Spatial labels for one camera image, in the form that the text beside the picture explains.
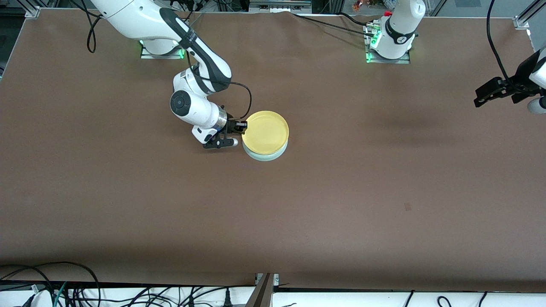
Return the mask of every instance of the metal frame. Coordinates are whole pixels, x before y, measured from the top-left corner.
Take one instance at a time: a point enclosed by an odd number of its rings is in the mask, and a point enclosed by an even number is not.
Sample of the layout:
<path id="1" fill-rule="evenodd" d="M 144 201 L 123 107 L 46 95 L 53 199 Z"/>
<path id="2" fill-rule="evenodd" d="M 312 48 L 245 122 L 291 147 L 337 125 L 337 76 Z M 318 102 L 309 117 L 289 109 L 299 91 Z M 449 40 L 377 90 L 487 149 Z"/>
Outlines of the metal frame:
<path id="1" fill-rule="evenodd" d="M 333 14 L 333 12 L 337 13 L 343 9 L 345 0 L 330 0 L 328 5 L 330 6 L 330 11 L 328 12 L 329 14 Z"/>
<path id="2" fill-rule="evenodd" d="M 25 10 L 25 18 L 35 19 L 40 13 L 40 8 L 55 7 L 58 0 L 16 0 Z"/>
<path id="3" fill-rule="evenodd" d="M 258 285 L 252 291 L 245 307 L 271 307 L 273 287 L 275 285 L 275 274 L 264 273 L 259 278 Z"/>
<path id="4" fill-rule="evenodd" d="M 440 13 L 440 10 L 443 8 L 444 4 L 447 2 L 447 0 L 440 0 L 440 2 L 438 3 L 438 5 L 434 8 L 434 10 L 432 11 L 432 13 L 430 13 L 430 16 L 438 16 L 438 14 Z"/>
<path id="5" fill-rule="evenodd" d="M 524 9 L 519 15 L 514 16 L 512 20 L 514 21 L 514 27 L 518 30 L 523 30 L 529 28 L 529 19 L 535 16 L 540 12 L 544 7 L 546 7 L 546 0 L 535 0 L 533 3 Z"/>

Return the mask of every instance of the black cable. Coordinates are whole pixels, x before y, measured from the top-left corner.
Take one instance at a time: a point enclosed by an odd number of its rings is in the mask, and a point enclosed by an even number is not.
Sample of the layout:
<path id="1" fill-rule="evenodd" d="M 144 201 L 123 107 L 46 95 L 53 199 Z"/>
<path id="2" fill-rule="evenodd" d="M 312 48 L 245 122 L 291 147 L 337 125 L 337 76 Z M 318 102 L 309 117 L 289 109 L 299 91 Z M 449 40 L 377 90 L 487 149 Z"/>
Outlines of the black cable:
<path id="1" fill-rule="evenodd" d="M 148 302 L 153 302 L 153 301 L 156 300 L 156 299 L 160 299 L 160 300 L 162 300 L 162 301 L 164 301 L 164 302 L 169 303 L 169 306 L 170 306 L 170 307 L 173 307 L 173 306 L 171 305 L 170 302 L 175 303 L 174 301 L 172 301 L 171 299 L 167 299 L 167 298 L 161 296 L 161 294 L 165 293 L 165 292 L 168 291 L 169 289 L 171 289 L 171 287 L 165 288 L 163 291 L 159 292 L 158 294 L 150 294 L 150 291 L 148 291 L 148 296 L 150 296 Z"/>
<path id="2" fill-rule="evenodd" d="M 194 296 L 193 299 L 195 300 L 196 298 L 199 298 L 199 297 L 202 297 L 203 295 L 205 294 L 209 294 L 211 292 L 214 292 L 214 291 L 218 291 L 218 290 L 223 290 L 223 289 L 227 289 L 227 288 L 238 288 L 238 287 L 248 287 L 249 285 L 238 285 L 238 286 L 225 286 L 225 287 L 218 287 L 218 288 L 214 288 L 214 289 L 211 289 L 211 290 L 208 290 L 208 291 L 205 291 L 203 293 L 200 293 L 198 294 L 197 296 Z M 186 302 L 186 300 L 188 300 L 190 298 L 190 296 L 186 297 L 182 303 L 179 305 L 179 307 L 183 307 L 183 306 L 187 306 L 188 304 L 184 304 Z"/>
<path id="3" fill-rule="evenodd" d="M 69 306 L 69 307 L 76 307 L 76 302 L 74 300 L 71 300 L 70 297 L 69 297 L 69 292 L 68 292 L 68 287 L 65 287 L 64 292 L 61 293 L 61 295 L 64 295 L 64 303 L 66 304 L 66 306 Z"/>
<path id="4" fill-rule="evenodd" d="M 97 299 L 97 298 L 86 298 L 84 293 L 83 293 L 83 290 L 84 289 L 80 289 L 80 292 L 79 292 L 81 294 L 81 298 L 80 297 L 76 298 L 74 296 L 74 300 L 75 301 L 80 301 L 80 302 L 86 302 L 88 306 L 93 307 L 91 304 L 89 304 L 89 302 L 97 302 L 97 301 L 99 301 L 99 299 Z M 143 303 L 153 304 L 153 300 L 159 299 L 159 300 L 162 300 L 164 302 L 169 303 L 170 306 L 172 306 L 171 303 L 177 304 L 177 302 L 173 301 L 172 299 L 170 299 L 168 297 L 165 297 L 165 296 L 162 296 L 162 295 L 159 295 L 159 294 L 147 293 L 147 294 L 137 295 L 136 298 L 139 299 L 139 298 L 142 298 L 142 297 L 150 297 L 149 300 L 144 301 Z M 103 298 L 103 299 L 100 299 L 100 301 L 101 302 L 110 302 L 110 303 L 124 303 L 124 302 L 130 301 L 130 300 L 133 300 L 133 299 L 134 298 L 114 300 L 114 299 L 105 299 L 105 298 Z"/>
<path id="5" fill-rule="evenodd" d="M 341 11 L 341 12 L 339 12 L 339 13 L 336 13 L 336 15 L 341 15 L 341 16 L 345 16 L 345 17 L 349 18 L 349 20 L 351 20 L 352 22 L 356 23 L 356 24 L 357 24 L 357 25 L 359 25 L 359 26 L 365 26 L 365 25 L 366 25 L 366 23 L 365 23 L 365 22 L 360 22 L 360 21 L 358 21 L 358 20 L 356 20 L 356 19 L 352 18 L 352 17 L 351 17 L 351 16 L 349 16 L 348 14 L 345 14 L 345 13 L 344 13 L 344 12 L 342 12 L 342 11 Z"/>
<path id="6" fill-rule="evenodd" d="M 482 307 L 482 302 L 485 298 L 485 296 L 487 295 L 487 291 L 485 291 L 482 295 L 482 298 L 479 300 L 479 303 L 478 303 L 478 307 Z M 447 299 L 447 297 L 445 296 L 439 296 L 437 299 L 436 299 L 436 302 L 438 303 L 438 307 L 445 307 L 444 305 L 442 305 L 442 303 L 440 303 L 440 301 L 444 299 L 446 300 L 447 304 L 448 304 L 448 307 L 452 307 L 451 306 L 451 302 L 449 301 L 449 299 Z"/>
<path id="7" fill-rule="evenodd" d="M 410 292 L 410 294 L 409 294 L 409 296 L 408 296 L 408 299 L 406 300 L 406 303 L 404 304 L 404 307 L 408 307 L 408 305 L 410 304 L 410 301 L 409 301 L 409 300 L 410 300 L 411 297 L 413 296 L 414 292 L 415 292 L 415 290 L 411 290 L 411 292 Z"/>
<path id="8" fill-rule="evenodd" d="M 245 118 L 245 117 L 248 115 L 248 113 L 250 112 L 250 108 L 252 107 L 252 92 L 250 91 L 250 88 L 248 88 L 248 86 L 246 86 L 246 85 L 244 85 L 244 84 L 242 84 L 242 83 L 238 83 L 238 82 L 232 82 L 232 81 L 219 81 L 219 80 L 216 80 L 216 79 L 213 80 L 213 79 L 208 79 L 208 78 L 205 78 L 205 77 L 203 77 L 203 76 L 200 76 L 200 75 L 199 75 L 199 72 L 198 72 L 197 70 L 194 70 L 194 69 L 192 68 L 192 64 L 191 64 L 190 61 L 189 61 L 189 55 L 186 54 L 186 56 L 187 56 L 187 58 L 188 58 L 188 66 L 189 66 L 189 68 L 192 70 L 192 72 L 193 72 L 194 75 L 199 76 L 201 79 L 207 80 L 207 81 L 210 81 L 210 82 L 221 83 L 221 84 L 229 83 L 229 84 L 238 85 L 238 86 L 244 87 L 244 88 L 248 91 L 248 96 L 249 96 L 249 98 L 250 98 L 250 100 L 248 101 L 248 109 L 246 109 L 246 112 L 245 112 L 245 114 L 244 114 L 243 116 L 241 116 L 241 117 L 235 117 L 235 118 L 232 118 L 232 119 L 233 119 L 233 120 L 241 120 L 241 119 Z"/>
<path id="9" fill-rule="evenodd" d="M 86 270 L 91 275 L 91 277 L 93 277 L 93 281 L 95 282 L 95 285 L 97 286 L 98 298 L 99 298 L 97 307 L 100 307 L 100 286 L 99 286 L 99 281 L 97 279 L 97 276 L 95 275 L 95 273 L 93 272 L 92 269 L 90 269 L 89 267 L 87 267 L 87 266 L 85 266 L 83 264 L 77 263 L 77 262 L 57 261 L 57 262 L 46 262 L 46 263 L 42 263 L 42 264 L 38 264 L 38 265 L 23 265 L 23 264 L 0 265 L 0 268 L 3 268 L 3 267 L 23 267 L 22 269 L 18 269 L 16 271 L 13 271 L 13 272 L 9 273 L 8 275 L 3 276 L 2 278 L 0 278 L 0 280 L 3 280 L 3 279 L 8 278 L 8 277 L 15 276 L 16 274 L 18 274 L 18 273 L 20 273 L 22 271 L 25 271 L 27 269 L 33 269 L 36 272 L 38 272 L 38 274 L 40 274 L 45 279 L 45 281 L 47 283 L 46 287 L 49 286 L 51 288 L 51 290 L 48 289 L 48 291 L 51 293 L 52 299 L 54 301 L 55 300 L 55 296 L 54 296 L 55 293 L 53 292 L 53 286 L 51 285 L 51 283 L 50 283 L 49 279 L 47 278 L 47 276 L 45 276 L 45 274 L 42 271 L 37 269 L 38 267 L 43 267 L 43 266 L 46 266 L 46 265 L 54 265 L 54 264 L 70 264 L 70 265 L 74 265 L 76 267 L 80 267 L 80 268 Z"/>
<path id="10" fill-rule="evenodd" d="M 316 19 L 312 19 L 312 18 L 309 18 L 309 17 L 300 16 L 300 15 L 296 15 L 296 14 L 294 14 L 294 16 L 297 16 L 297 17 L 303 18 L 303 19 L 307 19 L 307 20 L 310 20 L 310 21 L 322 23 L 323 25 L 327 25 L 327 26 L 330 26 L 330 27 L 342 29 L 342 30 L 345 30 L 345 31 L 361 34 L 361 35 L 364 35 L 364 36 L 373 37 L 372 33 L 364 33 L 362 31 L 357 31 L 357 30 L 353 30 L 353 29 L 349 29 L 349 28 L 340 27 L 340 26 L 337 26 L 337 25 L 332 25 L 331 23 L 327 23 L 327 22 L 324 22 L 324 21 L 320 21 L 320 20 L 316 20 Z"/>
<path id="11" fill-rule="evenodd" d="M 438 307 L 444 307 L 444 306 L 442 305 L 442 303 L 440 303 L 440 300 L 442 300 L 442 299 L 445 299 L 446 302 L 447 302 L 447 304 L 448 304 L 448 306 L 451 307 L 451 303 L 449 302 L 449 299 L 447 299 L 447 297 L 445 297 L 445 296 L 439 296 L 439 297 L 436 299 L 436 302 L 438 303 Z"/>
<path id="12" fill-rule="evenodd" d="M 482 302 L 483 302 L 483 299 L 485 298 L 485 296 L 487 295 L 487 291 L 485 291 L 482 295 L 482 298 L 479 299 L 479 303 L 478 303 L 478 307 L 482 307 Z"/>
<path id="13" fill-rule="evenodd" d="M 190 18 L 190 16 L 192 16 L 192 13 L 193 13 L 193 11 L 192 11 L 192 10 L 191 10 L 191 11 L 189 11 L 189 14 L 188 14 L 188 16 L 186 17 L 186 19 L 184 19 L 184 21 L 188 21 L 188 20 L 189 20 L 189 18 Z"/>
<path id="14" fill-rule="evenodd" d="M 77 4 L 74 0 L 70 0 L 70 2 L 73 5 L 77 6 L 80 10 L 84 11 L 86 14 L 89 14 L 89 15 L 91 15 L 93 17 L 100 17 L 100 15 L 96 15 L 96 14 L 93 14 L 92 12 L 90 12 L 88 10 L 85 10 L 83 7 L 81 7 L 79 4 Z"/>
<path id="15" fill-rule="evenodd" d="M 91 52 L 92 54 L 95 53 L 95 50 L 97 49 L 97 37 L 95 36 L 95 26 L 100 20 L 101 15 L 98 15 L 98 17 L 95 19 L 95 21 L 91 21 L 91 13 L 87 9 L 87 6 L 85 6 L 85 1 L 81 0 L 81 5 L 84 8 L 85 14 L 87 15 L 87 20 L 89 21 L 89 33 L 87 34 L 87 50 Z M 93 48 L 90 47 L 91 37 L 93 37 Z"/>
<path id="16" fill-rule="evenodd" d="M 47 291 L 50 294 L 51 303 L 53 304 L 55 302 L 55 292 L 54 292 L 53 285 L 51 284 L 51 281 L 48 279 L 48 277 L 41 270 L 39 270 L 37 268 L 37 266 L 24 265 L 24 264 L 4 264 L 4 265 L 0 265 L 0 269 L 1 268 L 9 268 L 9 267 L 21 267 L 22 269 L 17 269 L 17 270 L 15 270 L 15 271 L 7 274 L 7 275 L 4 275 L 3 277 L 0 278 L 0 280 L 15 276 L 17 273 L 22 272 L 24 270 L 32 269 L 32 270 L 36 271 L 38 274 L 40 274 L 40 276 L 42 276 L 42 278 L 45 280 L 45 288 L 47 289 Z"/>
<path id="17" fill-rule="evenodd" d="M 15 289 L 20 289 L 20 288 L 26 288 L 26 287 L 31 287 L 32 285 L 33 285 L 33 284 L 28 284 L 28 285 L 16 286 L 16 287 L 12 287 L 12 288 L 0 289 L 0 292 L 3 292 L 3 291 L 10 291 L 10 290 L 15 290 Z"/>
<path id="18" fill-rule="evenodd" d="M 165 306 L 163 306 L 163 305 L 161 305 L 161 304 L 158 304 L 158 303 L 150 303 L 150 302 L 132 302 L 132 303 L 127 304 L 127 305 L 122 305 L 122 306 L 120 306 L 120 307 L 130 307 L 130 306 L 132 306 L 132 305 L 134 305 L 134 304 L 151 304 L 151 305 L 158 306 L 158 307 L 165 307 Z"/>
<path id="19" fill-rule="evenodd" d="M 485 19 L 486 23 L 486 30 L 487 30 L 487 40 L 489 41 L 489 46 L 491 47 L 491 50 L 493 51 L 493 54 L 495 55 L 495 59 L 497 60 L 498 67 L 501 69 L 502 76 L 506 79 L 506 82 L 510 84 L 511 87 L 518 89 L 521 93 L 534 96 L 535 94 L 529 92 L 525 87 L 523 89 L 518 88 L 514 82 L 510 80 L 508 77 L 508 74 L 506 73 L 505 67 L 502 64 L 501 57 L 498 55 L 497 49 L 495 48 L 495 45 L 493 44 L 493 39 L 491 38 L 491 11 L 493 9 L 493 4 L 495 3 L 495 0 L 491 0 L 491 4 L 489 5 L 489 10 L 487 11 L 487 18 Z"/>

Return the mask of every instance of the brown table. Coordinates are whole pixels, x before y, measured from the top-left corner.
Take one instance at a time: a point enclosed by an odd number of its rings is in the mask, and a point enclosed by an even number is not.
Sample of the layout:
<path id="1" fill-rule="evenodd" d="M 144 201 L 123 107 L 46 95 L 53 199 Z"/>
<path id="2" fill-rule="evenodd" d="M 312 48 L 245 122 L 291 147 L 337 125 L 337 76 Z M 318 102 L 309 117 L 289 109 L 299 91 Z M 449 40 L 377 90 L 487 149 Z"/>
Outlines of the brown table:
<path id="1" fill-rule="evenodd" d="M 368 64 L 357 34 L 289 13 L 194 27 L 252 112 L 286 118 L 284 155 L 203 150 L 169 109 L 185 60 L 141 60 L 104 21 L 90 54 L 82 12 L 43 10 L 0 83 L 1 263 L 72 260 L 116 282 L 274 271 L 293 287 L 545 291 L 546 119 L 509 99 L 473 106 L 500 75 L 484 19 L 424 19 L 410 65 Z M 492 32 L 514 72 L 529 38 L 507 19 Z M 236 86 L 210 99 L 234 115 L 248 103 Z"/>

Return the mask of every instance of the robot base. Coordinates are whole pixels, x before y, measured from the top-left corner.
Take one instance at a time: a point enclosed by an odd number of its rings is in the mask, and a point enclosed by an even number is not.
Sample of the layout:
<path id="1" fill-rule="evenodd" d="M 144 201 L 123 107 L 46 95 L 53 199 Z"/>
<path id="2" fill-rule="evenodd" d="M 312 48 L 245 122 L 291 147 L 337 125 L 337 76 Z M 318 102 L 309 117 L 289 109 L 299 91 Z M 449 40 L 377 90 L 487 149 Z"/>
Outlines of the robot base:
<path id="1" fill-rule="evenodd" d="M 368 22 L 367 25 L 363 26 L 364 33 L 372 33 L 377 35 L 377 32 L 381 30 L 381 25 L 379 20 L 374 20 L 373 22 Z M 388 64 L 409 64 L 410 63 L 410 53 L 406 53 L 401 57 L 395 60 L 389 58 L 384 58 L 380 56 L 376 50 L 372 49 L 370 45 L 372 41 L 377 37 L 364 37 L 364 46 L 366 47 L 366 63 L 388 63 Z"/>

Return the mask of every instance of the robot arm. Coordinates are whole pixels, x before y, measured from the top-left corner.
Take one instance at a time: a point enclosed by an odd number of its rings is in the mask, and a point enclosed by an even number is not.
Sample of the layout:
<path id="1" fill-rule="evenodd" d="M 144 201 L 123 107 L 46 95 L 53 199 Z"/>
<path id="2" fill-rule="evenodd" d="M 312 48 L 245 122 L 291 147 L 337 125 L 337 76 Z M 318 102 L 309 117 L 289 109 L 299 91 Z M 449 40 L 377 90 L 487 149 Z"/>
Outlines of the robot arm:
<path id="1" fill-rule="evenodd" d="M 527 108 L 531 113 L 546 113 L 546 47 L 519 64 L 515 74 L 509 79 L 510 82 L 494 77 L 476 89 L 476 108 L 496 98 L 512 96 L 512 102 L 519 103 L 538 94 L 541 97 L 531 100 Z"/>
<path id="2" fill-rule="evenodd" d="M 207 96 L 225 90 L 232 72 L 172 10 L 161 8 L 152 0 L 91 0 L 106 20 L 125 37 L 142 40 L 153 54 L 166 54 L 177 45 L 186 49 L 198 64 L 178 74 L 173 80 L 171 110 L 181 120 L 193 124 L 193 135 L 205 148 L 237 145 L 229 133 L 243 133 L 246 122 L 232 120 L 223 107 Z"/>
<path id="3" fill-rule="evenodd" d="M 415 30 L 425 16 L 423 0 L 399 0 L 392 16 L 381 17 L 381 31 L 371 47 L 391 60 L 402 57 L 411 48 Z"/>

